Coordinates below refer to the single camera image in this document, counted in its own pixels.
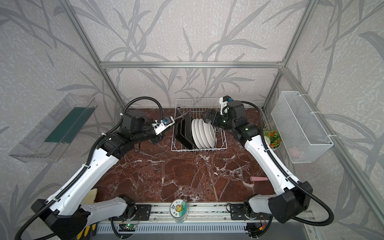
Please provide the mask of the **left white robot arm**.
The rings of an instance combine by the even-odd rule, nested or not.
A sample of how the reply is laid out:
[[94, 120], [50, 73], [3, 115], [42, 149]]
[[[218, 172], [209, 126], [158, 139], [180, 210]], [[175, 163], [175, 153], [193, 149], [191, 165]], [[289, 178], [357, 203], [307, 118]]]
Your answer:
[[131, 217], [135, 201], [126, 195], [96, 204], [84, 204], [83, 200], [102, 176], [136, 144], [145, 141], [157, 144], [174, 123], [174, 118], [170, 116], [157, 121], [138, 110], [124, 113], [120, 124], [93, 145], [90, 157], [77, 173], [47, 200], [37, 200], [32, 205], [36, 213], [32, 219], [43, 220], [53, 235], [61, 240], [72, 240], [83, 229], [99, 221]]

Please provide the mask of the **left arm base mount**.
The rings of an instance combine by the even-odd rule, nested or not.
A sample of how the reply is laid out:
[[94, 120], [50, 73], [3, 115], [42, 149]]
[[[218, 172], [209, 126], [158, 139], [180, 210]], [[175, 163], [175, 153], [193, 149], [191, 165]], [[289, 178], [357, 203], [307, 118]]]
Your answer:
[[113, 217], [114, 221], [148, 221], [151, 215], [152, 205], [150, 204], [138, 204], [128, 206], [128, 209], [122, 216]]

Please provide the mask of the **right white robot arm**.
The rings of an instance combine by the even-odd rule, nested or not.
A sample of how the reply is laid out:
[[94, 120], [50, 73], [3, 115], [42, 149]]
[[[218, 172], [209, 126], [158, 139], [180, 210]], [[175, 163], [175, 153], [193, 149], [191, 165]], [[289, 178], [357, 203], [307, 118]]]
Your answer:
[[300, 188], [311, 192], [308, 182], [301, 183], [267, 145], [263, 131], [249, 123], [241, 101], [229, 96], [219, 99], [220, 110], [207, 110], [203, 114], [206, 123], [228, 131], [256, 159], [273, 186], [272, 195], [255, 195], [244, 201], [245, 212], [252, 217], [268, 214], [285, 223], [309, 207], [310, 197]]

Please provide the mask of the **floral square plate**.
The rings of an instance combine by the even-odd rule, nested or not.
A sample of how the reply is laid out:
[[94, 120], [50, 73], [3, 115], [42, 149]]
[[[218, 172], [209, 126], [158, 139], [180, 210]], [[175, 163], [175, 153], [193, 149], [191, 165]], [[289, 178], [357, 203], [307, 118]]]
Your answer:
[[187, 111], [187, 112], [179, 115], [176, 118], [173, 118], [172, 116], [170, 116], [170, 123], [168, 124], [168, 127], [173, 126], [173, 125], [177, 125], [182, 120], [184, 120], [189, 113], [190, 113], [190, 111]]

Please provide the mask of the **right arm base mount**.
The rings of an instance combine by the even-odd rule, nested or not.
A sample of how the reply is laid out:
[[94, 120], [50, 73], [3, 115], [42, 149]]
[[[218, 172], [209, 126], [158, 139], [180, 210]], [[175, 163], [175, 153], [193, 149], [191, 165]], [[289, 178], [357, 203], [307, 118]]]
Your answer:
[[230, 213], [232, 221], [246, 221], [256, 219], [256, 217], [247, 216], [244, 204], [227, 203], [226, 209]]

